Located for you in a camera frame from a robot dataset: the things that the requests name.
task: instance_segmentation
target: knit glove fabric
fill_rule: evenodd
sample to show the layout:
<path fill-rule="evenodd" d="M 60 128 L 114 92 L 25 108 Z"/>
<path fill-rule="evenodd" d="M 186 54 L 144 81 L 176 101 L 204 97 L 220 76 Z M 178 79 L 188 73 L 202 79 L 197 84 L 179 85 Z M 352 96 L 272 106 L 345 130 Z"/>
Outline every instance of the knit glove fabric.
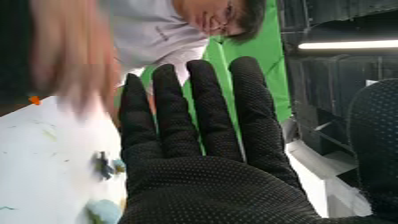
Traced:
<path fill-rule="evenodd" d="M 361 173 L 361 180 L 375 204 L 375 215 L 366 218 L 321 219 L 307 201 L 284 155 L 273 100 L 256 59 L 249 57 L 236 59 L 229 67 L 243 150 L 213 67 L 206 61 L 188 62 L 186 67 L 199 132 L 192 124 L 188 102 L 183 98 L 172 65 L 163 65 L 153 75 L 156 124 L 140 79 L 135 75 L 128 76 L 119 112 L 128 205 L 119 223 L 398 222 L 398 151 L 393 145 L 382 149 L 378 143 L 375 145 L 361 143 L 362 128 L 369 129 L 366 141 L 378 138 L 382 142 L 380 132 L 371 132 L 375 126 L 364 127 L 362 122 L 355 120 L 361 117 L 359 111 L 369 110 L 373 106 L 368 105 L 366 99 L 359 96 L 353 103 L 350 131 L 359 168 L 371 173 L 371 175 Z M 377 84 L 368 92 L 378 91 L 382 85 Z M 389 127 L 396 131 L 396 109 L 393 113 L 394 120 L 385 119 L 393 122 Z M 206 156 L 201 152 L 199 136 Z M 396 143 L 396 133 L 393 137 L 389 140 Z"/>

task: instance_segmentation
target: white table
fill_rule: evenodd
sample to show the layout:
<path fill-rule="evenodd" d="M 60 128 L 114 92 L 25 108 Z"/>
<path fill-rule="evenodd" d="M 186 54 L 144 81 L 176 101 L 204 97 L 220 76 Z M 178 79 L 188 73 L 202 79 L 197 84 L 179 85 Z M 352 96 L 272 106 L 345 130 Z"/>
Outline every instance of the white table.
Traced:
<path fill-rule="evenodd" d="M 124 199 L 124 175 L 99 181 L 96 152 L 119 158 L 119 134 L 99 106 L 80 123 L 55 97 L 0 117 L 0 223 L 89 223 L 85 204 Z"/>

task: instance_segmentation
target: gloved hand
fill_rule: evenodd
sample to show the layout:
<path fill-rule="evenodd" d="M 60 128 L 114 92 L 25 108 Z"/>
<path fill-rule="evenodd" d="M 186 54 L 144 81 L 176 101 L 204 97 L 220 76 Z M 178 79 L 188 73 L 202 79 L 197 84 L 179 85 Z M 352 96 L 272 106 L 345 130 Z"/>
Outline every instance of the gloved hand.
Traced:
<path fill-rule="evenodd" d="M 321 219 L 316 215 L 284 155 L 272 95 L 256 60 L 240 58 L 231 64 L 243 153 L 211 65 L 204 61 L 192 61 L 186 66 L 206 156 L 174 68 L 165 65 L 153 77 L 156 125 L 142 83 L 133 75 L 122 93 L 121 156 L 128 172 L 128 205 L 119 223 L 311 224 L 389 223 L 387 219 L 398 221 L 398 194 L 393 188 L 389 190 L 394 192 L 387 194 L 393 198 L 382 199 L 375 217 Z M 366 162 L 364 154 L 362 151 L 361 167 L 369 166 L 375 173 L 385 171 L 377 170 L 377 164 Z M 364 190 L 382 194 L 380 188 L 373 191 L 375 188 L 378 186 L 366 180 Z"/>

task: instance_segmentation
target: light fixture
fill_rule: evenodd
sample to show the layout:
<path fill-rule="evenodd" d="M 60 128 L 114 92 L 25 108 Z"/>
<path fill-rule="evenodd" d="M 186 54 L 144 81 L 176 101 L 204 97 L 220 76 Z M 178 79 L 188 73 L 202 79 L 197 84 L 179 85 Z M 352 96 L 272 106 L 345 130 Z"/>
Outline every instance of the light fixture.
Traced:
<path fill-rule="evenodd" d="M 304 43 L 298 48 L 302 50 L 398 48 L 398 40 Z"/>

